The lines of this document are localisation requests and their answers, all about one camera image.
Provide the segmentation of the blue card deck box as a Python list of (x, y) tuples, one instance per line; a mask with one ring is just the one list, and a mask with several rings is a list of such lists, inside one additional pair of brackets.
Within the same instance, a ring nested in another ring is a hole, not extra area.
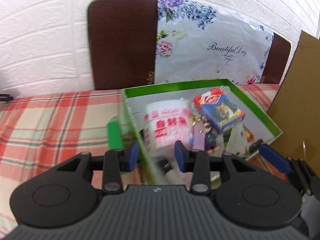
[(217, 133), (224, 132), (245, 117), (245, 112), (224, 94), (208, 97), (200, 106), (200, 111)]

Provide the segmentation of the red playing card box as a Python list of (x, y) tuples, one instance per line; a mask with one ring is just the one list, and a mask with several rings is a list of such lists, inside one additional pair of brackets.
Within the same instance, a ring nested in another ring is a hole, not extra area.
[(226, 105), (221, 101), (224, 97), (224, 92), (219, 88), (213, 88), (210, 91), (195, 96), (193, 104), (199, 114), (203, 114), (203, 107), (208, 111), (216, 111), (225, 114)]

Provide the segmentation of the black marker yellow cap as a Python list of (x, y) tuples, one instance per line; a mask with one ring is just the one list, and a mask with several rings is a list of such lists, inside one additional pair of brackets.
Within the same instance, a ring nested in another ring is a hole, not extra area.
[(174, 169), (167, 159), (158, 161), (158, 166), (163, 173), (166, 181), (171, 185), (183, 185), (184, 181), (176, 169)]

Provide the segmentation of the white patterned drawstring pouch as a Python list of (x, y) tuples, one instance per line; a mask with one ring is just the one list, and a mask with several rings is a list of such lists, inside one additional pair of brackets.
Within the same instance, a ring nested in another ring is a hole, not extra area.
[(249, 148), (256, 142), (255, 135), (242, 123), (234, 125), (223, 134), (225, 152), (240, 158), (251, 155)]

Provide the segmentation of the green cardboard box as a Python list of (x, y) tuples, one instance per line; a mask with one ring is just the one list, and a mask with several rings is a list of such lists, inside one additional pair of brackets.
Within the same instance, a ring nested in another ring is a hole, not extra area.
[(184, 81), (126, 88), (124, 103), (141, 148), (143, 181), (165, 185), (159, 165), (167, 160), (174, 182), (189, 184), (190, 173), (179, 171), (174, 143), (203, 148), (213, 140), (215, 155), (229, 150), (244, 157), (249, 149), (245, 132), (265, 143), (275, 141), (280, 128), (255, 102), (227, 79)]

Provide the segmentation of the brown cardboard panel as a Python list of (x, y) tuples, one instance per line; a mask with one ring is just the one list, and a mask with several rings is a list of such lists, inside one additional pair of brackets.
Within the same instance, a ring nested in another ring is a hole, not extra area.
[(282, 130), (272, 147), (319, 169), (319, 39), (301, 32), (297, 49), (268, 115)]

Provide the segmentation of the plaid bed sheet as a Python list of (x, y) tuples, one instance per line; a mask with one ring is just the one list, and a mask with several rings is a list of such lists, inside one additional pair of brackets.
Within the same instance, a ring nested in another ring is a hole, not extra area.
[(82, 151), (108, 149), (106, 126), (115, 116), (133, 135), (119, 90), (19, 98), (1, 103), (1, 236), (16, 227), (9, 198), (21, 183)]

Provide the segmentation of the spare black handheld gripper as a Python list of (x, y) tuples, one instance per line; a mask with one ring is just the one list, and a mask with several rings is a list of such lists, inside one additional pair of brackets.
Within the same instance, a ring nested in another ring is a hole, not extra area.
[(0, 102), (9, 102), (14, 98), (10, 94), (0, 94)]

